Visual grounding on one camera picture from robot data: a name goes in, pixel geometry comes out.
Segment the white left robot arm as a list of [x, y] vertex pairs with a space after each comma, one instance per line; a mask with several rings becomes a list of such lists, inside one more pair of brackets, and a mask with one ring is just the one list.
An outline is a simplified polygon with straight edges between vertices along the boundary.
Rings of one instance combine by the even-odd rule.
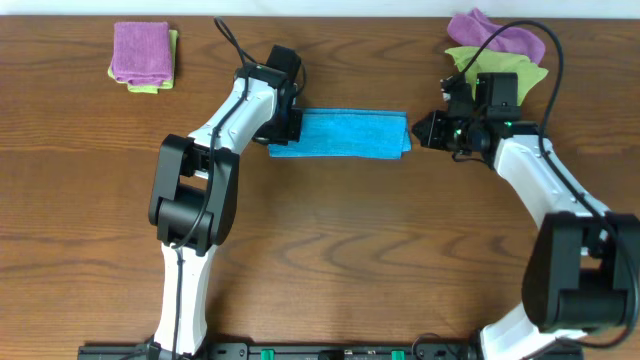
[[233, 226], [240, 157], [246, 147], [287, 145], [300, 138], [295, 102], [306, 79], [300, 62], [248, 63], [229, 96], [200, 128], [168, 135], [159, 150], [149, 205], [164, 257], [159, 325], [149, 359], [194, 359], [206, 342], [206, 302], [213, 259]]

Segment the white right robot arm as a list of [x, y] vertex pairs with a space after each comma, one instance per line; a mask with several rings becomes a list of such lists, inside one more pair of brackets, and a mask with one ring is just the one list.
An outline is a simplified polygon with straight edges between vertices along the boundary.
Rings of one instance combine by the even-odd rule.
[[521, 302], [485, 326], [469, 355], [534, 359], [557, 348], [586, 348], [588, 335], [623, 329], [639, 317], [639, 220], [593, 198], [562, 165], [532, 122], [433, 111], [412, 126], [421, 146], [473, 153], [516, 192], [538, 228]]

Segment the blue microfiber cloth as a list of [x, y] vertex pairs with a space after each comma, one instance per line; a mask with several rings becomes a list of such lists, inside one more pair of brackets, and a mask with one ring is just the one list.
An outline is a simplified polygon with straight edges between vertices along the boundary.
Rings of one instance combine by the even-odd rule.
[[407, 114], [399, 111], [309, 108], [300, 139], [270, 145], [273, 158], [360, 157], [398, 160], [411, 150]]

